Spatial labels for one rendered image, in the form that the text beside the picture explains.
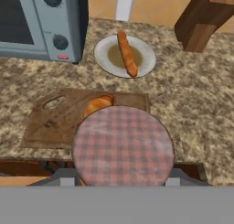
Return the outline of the white upright post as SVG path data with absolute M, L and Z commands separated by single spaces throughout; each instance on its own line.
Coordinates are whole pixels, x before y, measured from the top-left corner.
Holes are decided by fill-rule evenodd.
M 133 0 L 116 0 L 115 19 L 128 22 L 131 18 Z

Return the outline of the golden brown croissant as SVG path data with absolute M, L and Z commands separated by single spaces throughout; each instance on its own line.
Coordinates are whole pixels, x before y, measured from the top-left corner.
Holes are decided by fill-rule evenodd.
M 84 109 L 81 120 L 83 121 L 86 117 L 102 108 L 110 107 L 113 105 L 114 97 L 110 94 L 102 95 L 92 100 L 89 100 Z

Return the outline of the white round plate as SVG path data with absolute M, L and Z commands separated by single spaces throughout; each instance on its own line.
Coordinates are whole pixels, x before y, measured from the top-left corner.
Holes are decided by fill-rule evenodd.
M 154 50 L 140 38 L 127 36 L 127 40 L 138 68 L 137 78 L 143 77 L 150 73 L 156 65 Z M 116 35 L 105 37 L 96 44 L 94 58 L 97 64 L 111 75 L 131 78 L 124 67 Z

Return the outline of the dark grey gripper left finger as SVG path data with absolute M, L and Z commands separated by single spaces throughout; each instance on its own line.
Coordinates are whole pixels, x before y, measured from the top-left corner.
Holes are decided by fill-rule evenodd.
M 51 177 L 33 183 L 33 186 L 47 187 L 77 187 L 80 185 L 80 177 L 74 168 L 61 168 Z

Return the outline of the brown wooden cutting board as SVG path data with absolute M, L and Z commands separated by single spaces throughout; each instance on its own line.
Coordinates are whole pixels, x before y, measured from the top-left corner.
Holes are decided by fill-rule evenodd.
M 21 142 L 23 148 L 70 149 L 88 102 L 110 94 L 116 106 L 150 111 L 146 93 L 65 88 L 36 101 Z

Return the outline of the brown wooden knife block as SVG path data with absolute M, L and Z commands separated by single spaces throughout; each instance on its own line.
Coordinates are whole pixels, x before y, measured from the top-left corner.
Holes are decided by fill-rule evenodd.
M 201 53 L 211 36 L 234 15 L 234 0 L 191 0 L 175 23 L 184 51 Z

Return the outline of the long brown baguette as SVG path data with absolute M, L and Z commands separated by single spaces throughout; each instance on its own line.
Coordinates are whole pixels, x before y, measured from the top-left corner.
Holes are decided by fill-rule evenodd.
M 117 33 L 117 40 L 118 40 L 119 49 L 122 54 L 122 60 L 127 70 L 127 73 L 129 74 L 130 77 L 135 78 L 137 76 L 138 69 L 134 62 L 133 53 L 129 46 L 126 34 L 123 31 L 119 31 Z

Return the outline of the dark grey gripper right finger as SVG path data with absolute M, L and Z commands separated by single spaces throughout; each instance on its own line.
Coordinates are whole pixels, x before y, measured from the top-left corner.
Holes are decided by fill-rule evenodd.
M 195 186 L 208 187 L 209 183 L 188 176 L 180 168 L 174 168 L 171 171 L 171 174 L 168 177 L 168 179 L 165 181 L 165 186 L 166 187 L 195 187 Z

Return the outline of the grey toaster oven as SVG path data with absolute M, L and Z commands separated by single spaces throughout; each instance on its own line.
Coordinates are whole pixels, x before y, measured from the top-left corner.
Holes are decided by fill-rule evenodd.
M 57 7 L 44 0 L 0 0 L 0 57 L 78 63 L 89 23 L 88 0 L 61 0 Z M 58 50 L 55 35 L 69 45 Z

